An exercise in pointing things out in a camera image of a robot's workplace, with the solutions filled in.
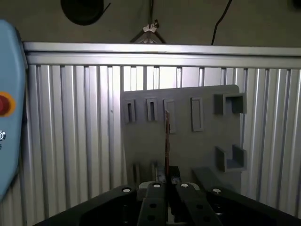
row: screw head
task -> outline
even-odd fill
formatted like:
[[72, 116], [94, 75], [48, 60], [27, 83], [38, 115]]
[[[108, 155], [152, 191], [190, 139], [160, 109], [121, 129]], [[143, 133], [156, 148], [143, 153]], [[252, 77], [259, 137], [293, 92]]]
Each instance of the screw head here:
[[218, 188], [214, 188], [212, 191], [213, 191], [214, 193], [217, 193], [217, 194], [219, 194], [219, 193], [222, 192], [222, 191], [221, 191], [220, 189], [218, 189]]
[[124, 188], [124, 189], [122, 189], [122, 191], [125, 192], [125, 193], [128, 193], [128, 192], [131, 191], [131, 189], [129, 189], [129, 188]]
[[189, 187], [188, 184], [181, 184], [181, 187]]

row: gray plastic panel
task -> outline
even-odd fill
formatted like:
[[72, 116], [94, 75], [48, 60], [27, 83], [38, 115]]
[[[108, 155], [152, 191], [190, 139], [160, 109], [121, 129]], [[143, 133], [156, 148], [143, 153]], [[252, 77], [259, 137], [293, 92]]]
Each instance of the gray plastic panel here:
[[[214, 95], [239, 94], [236, 85], [158, 89], [123, 92], [121, 104], [135, 100], [136, 122], [125, 123], [121, 113], [128, 182], [133, 184], [132, 166], [140, 165], [142, 181], [151, 180], [151, 162], [164, 164], [164, 110], [172, 116], [170, 135], [170, 164], [179, 166], [181, 178], [193, 181], [192, 168], [209, 167], [217, 178], [240, 191], [241, 172], [221, 172], [216, 167], [215, 147], [227, 150], [232, 159], [232, 145], [240, 143], [240, 115], [214, 114]], [[149, 99], [156, 99], [158, 120], [149, 121]]]

